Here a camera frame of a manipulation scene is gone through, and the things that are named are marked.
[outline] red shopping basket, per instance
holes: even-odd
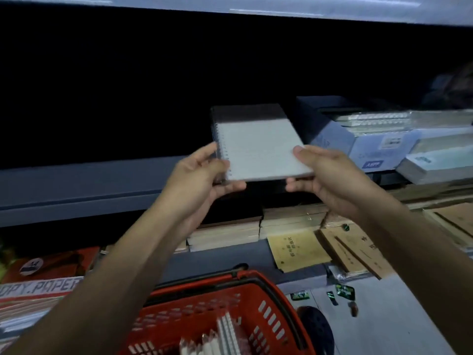
[[[179,341],[200,343],[228,311],[248,336],[253,354],[315,355],[310,338],[284,294],[262,274],[233,270],[158,286],[148,298],[120,355],[171,354]]]

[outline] spiral notebook in basket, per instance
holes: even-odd
[[[302,141],[279,105],[214,106],[211,115],[218,157],[230,161],[227,180],[259,181],[313,174],[292,153]]]

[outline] notebook spiral binding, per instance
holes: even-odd
[[[229,160],[227,147],[225,146],[225,137],[223,136],[223,134],[219,132],[219,124],[217,123],[217,119],[215,119],[215,114],[213,114],[212,120],[213,120],[212,137],[213,137],[213,140],[217,142],[217,158],[221,160]],[[232,175],[232,169],[230,166],[230,168],[227,170],[227,176],[231,177],[231,175]]]

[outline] blue box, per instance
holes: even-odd
[[[297,97],[293,124],[305,144],[338,149],[365,172],[395,169],[419,139],[418,130],[355,135],[318,110],[353,107],[339,96]]]

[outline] black round object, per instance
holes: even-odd
[[[312,306],[303,306],[297,309],[297,313],[317,355],[334,355],[334,334],[322,312]]]

